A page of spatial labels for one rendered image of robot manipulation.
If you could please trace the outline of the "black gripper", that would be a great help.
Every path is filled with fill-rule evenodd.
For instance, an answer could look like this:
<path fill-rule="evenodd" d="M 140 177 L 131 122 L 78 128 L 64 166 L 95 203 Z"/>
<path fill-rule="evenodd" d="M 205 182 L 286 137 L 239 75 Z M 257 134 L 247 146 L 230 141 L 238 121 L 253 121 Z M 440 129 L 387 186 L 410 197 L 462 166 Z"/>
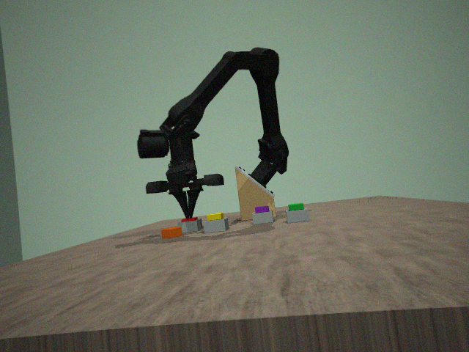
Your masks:
<path fill-rule="evenodd" d="M 182 161 L 188 160 L 194 161 L 194 155 L 176 155 L 171 157 L 171 163 L 174 163 L 174 166 L 182 165 Z M 195 162 L 196 164 L 196 162 Z M 191 183 L 181 183 L 175 186 L 169 186 L 167 181 L 155 181 L 149 182 L 146 186 L 147 194 L 154 194 L 154 193 L 161 193 L 167 192 L 169 190 L 169 194 L 172 194 L 177 201 L 179 202 L 183 213 L 187 219 L 191 219 L 193 217 L 194 208 L 196 205 L 196 201 L 198 199 L 200 191 L 203 185 L 207 186 L 221 186 L 224 185 L 224 178 L 220 174 L 212 174 L 212 175 L 204 175 L 204 178 L 197 179 L 197 176 L 194 176 L 194 179 L 190 179 L 193 181 Z M 187 190 L 188 194 L 188 201 L 187 201 L 187 194 L 186 191 L 182 191 L 183 188 L 189 187 L 190 190 Z"/>

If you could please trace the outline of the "red button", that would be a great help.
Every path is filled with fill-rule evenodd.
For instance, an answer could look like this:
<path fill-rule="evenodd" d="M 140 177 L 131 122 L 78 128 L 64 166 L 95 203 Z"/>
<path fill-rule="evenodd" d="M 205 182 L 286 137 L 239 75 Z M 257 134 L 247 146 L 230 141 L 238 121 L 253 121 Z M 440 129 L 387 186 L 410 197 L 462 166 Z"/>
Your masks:
<path fill-rule="evenodd" d="M 195 232 L 199 231 L 202 228 L 202 219 L 198 219 L 197 217 L 189 218 L 189 219 L 182 219 L 182 221 L 178 222 L 178 227 L 182 227 L 182 232 Z"/>

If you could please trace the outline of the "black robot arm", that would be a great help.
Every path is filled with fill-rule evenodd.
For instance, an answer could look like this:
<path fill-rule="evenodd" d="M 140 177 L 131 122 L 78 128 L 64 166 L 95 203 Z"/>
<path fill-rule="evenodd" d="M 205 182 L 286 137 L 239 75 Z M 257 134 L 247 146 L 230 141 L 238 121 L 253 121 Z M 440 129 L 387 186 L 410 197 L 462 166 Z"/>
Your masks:
<path fill-rule="evenodd" d="M 278 68 L 279 57 L 274 50 L 257 47 L 251 51 L 227 51 L 194 92 L 170 109 L 160 131 L 139 131 L 139 157 L 164 158 L 169 153 L 169 145 L 171 157 L 193 155 L 192 139 L 200 136 L 195 129 L 203 118 L 207 105 L 237 70 L 249 70 L 257 86 L 264 134 L 258 139 L 258 158 L 262 161 L 248 175 L 267 188 L 267 183 L 276 171 L 281 175 L 286 172 L 289 155 L 278 118 L 275 87 Z M 169 186 L 188 183 L 197 175 L 194 161 L 184 160 L 182 165 L 169 165 L 171 166 L 166 172 Z"/>

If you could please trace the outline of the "purple button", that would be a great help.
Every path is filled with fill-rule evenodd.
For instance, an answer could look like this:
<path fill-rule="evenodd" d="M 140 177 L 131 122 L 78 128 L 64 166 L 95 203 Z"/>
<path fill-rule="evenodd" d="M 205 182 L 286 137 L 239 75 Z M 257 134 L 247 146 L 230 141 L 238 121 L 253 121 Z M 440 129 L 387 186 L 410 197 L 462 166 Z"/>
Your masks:
<path fill-rule="evenodd" d="M 273 222 L 273 210 L 269 210 L 267 206 L 255 207 L 252 213 L 253 224 L 264 224 Z"/>

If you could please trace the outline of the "yellow button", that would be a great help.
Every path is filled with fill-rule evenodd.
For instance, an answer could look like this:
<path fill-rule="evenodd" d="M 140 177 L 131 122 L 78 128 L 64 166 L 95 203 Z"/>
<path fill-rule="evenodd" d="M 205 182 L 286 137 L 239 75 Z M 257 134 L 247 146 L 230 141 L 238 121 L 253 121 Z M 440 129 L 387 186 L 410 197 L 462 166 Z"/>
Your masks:
<path fill-rule="evenodd" d="M 221 232 L 229 229 L 228 217 L 224 218 L 224 213 L 212 213 L 207 215 L 207 220 L 203 221 L 204 233 Z"/>

